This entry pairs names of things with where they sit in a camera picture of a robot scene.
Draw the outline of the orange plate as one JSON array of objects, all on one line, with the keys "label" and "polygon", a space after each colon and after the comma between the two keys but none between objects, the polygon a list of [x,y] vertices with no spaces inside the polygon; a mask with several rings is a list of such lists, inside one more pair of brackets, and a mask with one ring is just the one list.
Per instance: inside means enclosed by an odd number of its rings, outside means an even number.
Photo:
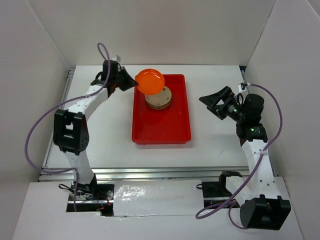
[{"label": "orange plate", "polygon": [[140,71],[135,76],[137,89],[144,95],[156,95],[165,87],[165,78],[162,73],[153,68]]}]

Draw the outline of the beige plate with characters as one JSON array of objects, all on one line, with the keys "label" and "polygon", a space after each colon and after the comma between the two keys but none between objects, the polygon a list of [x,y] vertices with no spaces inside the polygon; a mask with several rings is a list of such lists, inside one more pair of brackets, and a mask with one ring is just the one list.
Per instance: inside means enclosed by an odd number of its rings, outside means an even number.
[{"label": "beige plate with characters", "polygon": [[159,93],[145,95],[145,100],[149,105],[161,107],[168,104],[172,99],[172,92],[168,87],[164,87]]}]

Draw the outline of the yellow patterned plate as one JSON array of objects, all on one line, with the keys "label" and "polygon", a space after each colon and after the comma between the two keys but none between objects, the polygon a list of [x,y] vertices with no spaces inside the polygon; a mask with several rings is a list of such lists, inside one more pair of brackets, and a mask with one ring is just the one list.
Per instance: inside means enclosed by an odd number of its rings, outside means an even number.
[{"label": "yellow patterned plate", "polygon": [[164,110],[168,108],[168,106],[161,106],[161,107],[155,107],[155,106],[149,106],[153,110]]}]

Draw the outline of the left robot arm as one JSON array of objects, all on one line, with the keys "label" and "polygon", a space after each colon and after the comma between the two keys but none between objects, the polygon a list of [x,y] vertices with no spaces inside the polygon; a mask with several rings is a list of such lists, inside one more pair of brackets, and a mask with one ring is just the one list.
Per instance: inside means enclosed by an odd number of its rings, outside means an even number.
[{"label": "left robot arm", "polygon": [[90,141],[87,120],[117,88],[126,91],[137,85],[124,67],[116,65],[97,74],[84,98],[54,114],[53,143],[73,170],[74,189],[88,200],[97,197],[99,187],[86,152]]}]

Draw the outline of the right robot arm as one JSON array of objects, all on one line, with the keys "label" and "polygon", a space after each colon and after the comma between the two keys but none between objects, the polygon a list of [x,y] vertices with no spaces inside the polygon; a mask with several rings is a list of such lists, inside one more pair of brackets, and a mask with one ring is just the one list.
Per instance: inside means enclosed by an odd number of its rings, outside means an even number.
[{"label": "right robot arm", "polygon": [[217,184],[223,196],[230,197],[222,203],[209,205],[196,213],[196,219],[207,218],[219,210],[239,205],[239,229],[278,231],[291,211],[289,200],[283,199],[275,182],[268,149],[279,137],[283,116],[279,116],[279,129],[271,140],[261,123],[265,100],[249,93],[243,96],[247,84],[239,85],[239,92],[225,86],[222,90],[202,96],[199,100],[220,120],[229,117],[236,122],[236,134],[246,156],[249,176],[244,178],[236,171],[223,171]]}]

